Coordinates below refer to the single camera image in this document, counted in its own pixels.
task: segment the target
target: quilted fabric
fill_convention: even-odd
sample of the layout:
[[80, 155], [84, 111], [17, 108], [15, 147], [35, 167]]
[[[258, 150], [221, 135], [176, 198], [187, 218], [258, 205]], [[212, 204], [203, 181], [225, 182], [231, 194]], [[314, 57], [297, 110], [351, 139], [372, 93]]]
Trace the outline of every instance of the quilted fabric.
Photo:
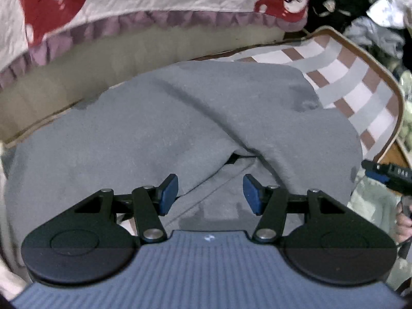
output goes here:
[[261, 24], [299, 31], [308, 0], [2, 0], [0, 87], [73, 45], [152, 26]]

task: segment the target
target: pile of clothes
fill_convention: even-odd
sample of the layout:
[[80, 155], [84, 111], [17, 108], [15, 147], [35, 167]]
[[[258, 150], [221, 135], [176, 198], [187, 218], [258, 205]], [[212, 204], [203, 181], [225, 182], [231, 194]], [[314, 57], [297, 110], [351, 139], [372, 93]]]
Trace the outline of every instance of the pile of clothes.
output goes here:
[[310, 0], [306, 30], [328, 25], [366, 49], [400, 79], [412, 69], [407, 11], [412, 0]]

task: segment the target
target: purple ruffled trim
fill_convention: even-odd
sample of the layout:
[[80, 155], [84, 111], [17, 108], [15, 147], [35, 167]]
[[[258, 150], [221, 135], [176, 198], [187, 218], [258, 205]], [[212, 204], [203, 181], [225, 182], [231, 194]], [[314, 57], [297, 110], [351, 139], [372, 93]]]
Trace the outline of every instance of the purple ruffled trim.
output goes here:
[[162, 28], [194, 25], [231, 27], [260, 24], [267, 27], [278, 27], [286, 32], [296, 32], [302, 30], [306, 25], [306, 18], [299, 22], [289, 23], [261, 13], [215, 11], [138, 11], [126, 15], [111, 16], [62, 31], [50, 36], [40, 45], [29, 48], [27, 52], [17, 57], [0, 73], [0, 89], [12, 84], [17, 78], [27, 73], [32, 66], [47, 65], [76, 44], [105, 36], [115, 36], [130, 30], [147, 28], [154, 24]]

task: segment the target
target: red pattern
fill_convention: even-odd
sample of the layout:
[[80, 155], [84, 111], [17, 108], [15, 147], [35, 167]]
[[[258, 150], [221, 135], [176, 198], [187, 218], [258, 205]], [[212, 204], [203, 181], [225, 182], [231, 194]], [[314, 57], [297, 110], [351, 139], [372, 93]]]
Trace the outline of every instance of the red pattern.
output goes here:
[[20, 0], [25, 24], [33, 29], [33, 41], [29, 46], [41, 43], [48, 32], [69, 23], [83, 7], [86, 0]]

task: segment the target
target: blue ribbed surface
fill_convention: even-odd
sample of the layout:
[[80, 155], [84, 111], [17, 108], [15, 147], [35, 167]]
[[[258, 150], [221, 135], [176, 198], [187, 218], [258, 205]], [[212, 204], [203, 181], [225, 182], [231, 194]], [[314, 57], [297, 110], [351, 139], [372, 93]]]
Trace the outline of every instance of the blue ribbed surface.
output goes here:
[[108, 281], [80, 289], [31, 285], [17, 309], [397, 309], [404, 302], [382, 283], [333, 288], [294, 272], [271, 246], [243, 232], [175, 231], [144, 246]]

